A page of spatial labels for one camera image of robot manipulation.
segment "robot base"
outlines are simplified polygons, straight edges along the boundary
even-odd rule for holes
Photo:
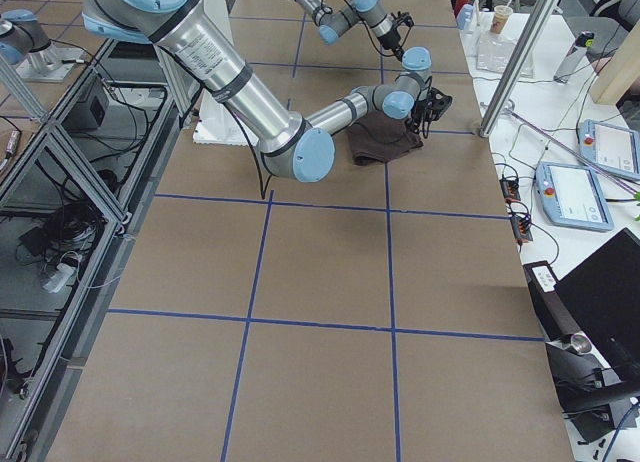
[[[193,133],[193,141],[196,144],[247,145],[238,124],[222,105],[206,96],[202,101],[200,113],[206,114],[206,118],[200,119],[196,125]],[[242,126],[251,144],[256,145],[258,137],[246,125]]]
[[[84,54],[84,50],[70,48],[70,49],[60,49],[58,48],[58,54],[62,60],[76,60],[82,58]],[[63,82],[64,79],[67,78],[71,70],[76,66],[76,64],[62,64],[61,67],[56,70],[52,70],[47,74],[41,74],[40,72],[36,72],[34,68],[29,64],[29,60],[25,59],[22,63],[16,68],[16,72],[20,76],[22,80],[25,82],[51,82],[51,83],[60,83]]]

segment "blue tape grid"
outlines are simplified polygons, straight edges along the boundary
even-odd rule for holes
[[[253,277],[253,286],[251,288],[251,298],[249,300],[249,309],[244,323],[244,334],[242,335],[242,346],[240,348],[240,358],[236,369],[236,379],[233,383],[233,393],[231,395],[231,406],[229,407],[229,415],[227,417],[227,427],[224,432],[224,443],[222,445],[221,461],[227,460],[227,451],[229,450],[229,438],[231,437],[231,428],[233,426],[233,416],[235,415],[236,402],[238,400],[238,389],[240,388],[240,379],[242,378],[242,368],[244,365],[244,355],[247,350],[247,341],[249,339],[249,328],[251,326],[251,315],[253,314],[253,304],[256,300],[256,292],[258,290],[258,280],[260,279],[260,269],[262,267],[262,256],[264,254],[264,245],[267,240],[267,230],[269,229],[269,219],[271,217],[271,202],[273,201],[273,190],[269,195],[267,204],[267,213],[264,217],[264,226],[262,228],[262,240],[260,241],[260,250],[258,251],[258,261],[256,262],[256,271]]]
[[[220,314],[201,314],[194,312],[171,312],[164,310],[145,310],[145,309],[126,309],[126,308],[110,308],[110,314],[120,315],[140,315],[148,317],[169,317],[174,319],[196,319],[196,320],[218,320],[221,322],[240,322],[246,324],[262,324],[262,325],[284,325],[291,327],[312,327],[317,329],[338,329],[338,330],[354,330],[360,332],[384,332],[391,333],[391,327],[376,327],[374,325],[359,324],[337,324],[332,322],[314,322],[309,320],[286,320],[286,319],[269,319],[264,317],[241,317],[235,315]],[[435,337],[453,337],[462,339],[485,339],[485,340],[509,340],[511,342],[535,342],[542,343],[542,337],[527,337],[522,335],[505,335],[505,334],[482,334],[474,332],[455,332],[450,330],[425,330],[396,327],[396,334],[424,335]]]

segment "white table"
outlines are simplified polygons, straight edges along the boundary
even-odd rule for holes
[[[527,14],[514,14],[511,16],[503,34],[516,38],[521,33],[527,17]],[[551,16],[533,51],[534,77],[530,79],[521,77],[511,95],[511,99],[515,102],[515,112],[538,127],[557,129],[575,128],[576,126],[582,103],[585,100],[585,93],[588,91],[590,82],[594,77],[593,70],[590,67],[586,67],[572,75],[567,84],[558,84],[556,82],[529,83],[553,80],[553,74],[573,40],[574,36],[564,19],[559,15]],[[468,56],[467,63],[469,71],[474,77],[474,89],[478,102],[489,103],[498,84],[497,79],[500,78],[500,74],[476,69],[475,57]],[[578,65],[578,68],[587,65],[588,61],[585,58]],[[488,81],[479,77],[496,80]],[[584,119],[610,119],[609,123],[626,127],[624,119],[619,115],[619,111],[615,106],[597,105],[593,103],[590,97],[586,98],[584,109],[580,116],[581,121]],[[506,163],[512,165],[521,178],[531,177],[533,176],[531,168],[509,156],[519,125],[520,123],[513,118],[501,117],[491,133],[489,141],[496,163],[505,162],[506,159]],[[558,131],[555,133],[555,137],[571,149],[578,149],[577,137],[573,130]],[[548,150],[545,151],[546,145],[547,141],[543,137],[527,127],[522,127],[511,154],[533,167],[537,166],[543,154],[543,160],[545,161],[577,164],[573,156],[553,144],[549,145]],[[501,175],[504,167],[498,165],[496,168],[498,174]],[[505,175],[512,175],[512,173],[510,169],[505,169]],[[610,232],[599,233],[552,225],[542,211],[537,194],[534,194],[531,190],[532,182],[531,178],[520,180],[521,198],[531,209],[533,222],[550,232],[558,242],[560,252],[553,264],[553,269],[559,278],[564,277],[622,228],[628,227],[634,234],[640,236],[640,222],[634,220],[640,214],[640,207],[637,207],[634,203],[609,204],[609,210],[615,223],[614,230]],[[607,198],[629,198],[628,194],[602,177],[600,177],[600,184]],[[539,260],[551,261],[556,254],[555,244],[546,234],[535,227],[532,231],[534,241],[523,245],[520,254],[522,263]],[[589,446],[578,445],[577,440],[580,440],[580,435],[570,422],[567,422],[567,430],[572,439],[572,449],[576,460],[592,460],[595,450],[599,448],[597,447],[598,441]],[[599,455],[599,458],[602,459],[604,450],[601,448]],[[612,452],[609,454],[608,461],[614,461],[616,458],[628,458],[631,460],[640,458],[640,429],[621,431]]]

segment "metal pole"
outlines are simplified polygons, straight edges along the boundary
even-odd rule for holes
[[[42,104],[31,93],[29,88],[22,81],[18,73],[0,56],[0,81],[4,82],[11,95],[22,104],[27,113],[38,122],[44,122],[47,118],[47,111]]]
[[[594,390],[566,401],[562,407],[565,412],[581,412],[638,395],[640,395],[640,377]]]
[[[498,116],[505,103],[509,99],[513,88],[520,77],[522,66],[531,53],[533,46],[538,40],[540,33],[544,29],[547,19],[555,9],[559,0],[538,0],[532,14],[527,20],[527,24],[522,30],[522,35],[516,44],[511,59],[502,74],[498,87],[489,103],[487,112],[480,125],[480,136],[488,137],[498,121]]]
[[[560,147],[561,149],[565,150],[566,152],[569,152],[571,155],[573,155],[576,159],[578,159],[580,162],[582,162],[584,165],[590,167],[593,169],[594,172],[596,172],[597,174],[601,175],[602,177],[604,177],[605,179],[607,179],[608,181],[610,181],[611,183],[617,185],[618,187],[620,187],[622,190],[624,190],[625,192],[627,192],[628,194],[630,194],[631,196],[635,196],[639,191],[636,190],[634,187],[631,187],[629,184],[627,184],[626,182],[620,180],[618,177],[610,174],[609,172],[607,172],[606,170],[604,170],[603,168],[601,168],[599,165],[595,164],[594,162],[591,162],[589,159],[583,157],[582,155],[580,155],[578,152],[576,152],[575,150],[567,147],[566,145],[564,145],[562,142],[560,142],[558,139],[556,139],[555,137],[553,137],[551,134],[545,132],[544,130],[542,130],[540,127],[537,127],[535,125],[533,125],[531,122],[529,122],[527,119],[525,119],[524,117],[516,114],[513,110],[511,109],[504,109],[505,114],[509,114],[511,115],[513,118],[515,118],[516,120],[522,122],[524,125],[526,125],[527,127],[529,127],[530,129],[532,129],[533,131],[535,131],[536,133],[546,137],[547,139],[549,139],[551,142],[553,142],[554,144],[556,144],[558,147]]]

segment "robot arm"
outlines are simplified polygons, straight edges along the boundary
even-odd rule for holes
[[[376,0],[362,14],[378,8]],[[426,97],[430,78],[429,53],[415,48],[403,57],[405,71],[394,84],[360,87],[305,119],[283,107],[262,83],[206,16],[203,0],[84,0],[83,16],[94,33],[150,42],[169,52],[258,136],[260,160],[271,174],[301,182],[318,181],[330,171],[335,154],[330,133],[373,110],[406,117],[414,102]]]
[[[322,40],[333,44],[347,30],[358,22],[364,22],[371,29],[386,50],[390,50],[398,60],[402,60],[404,50],[400,45],[398,27],[413,27],[413,19],[408,13],[397,16],[387,14],[379,0],[350,0],[338,13],[323,0],[295,0],[318,26]]]
[[[36,16],[28,10],[10,10],[0,18],[0,54],[14,65],[28,56],[36,72],[46,74],[62,65],[55,45]]]

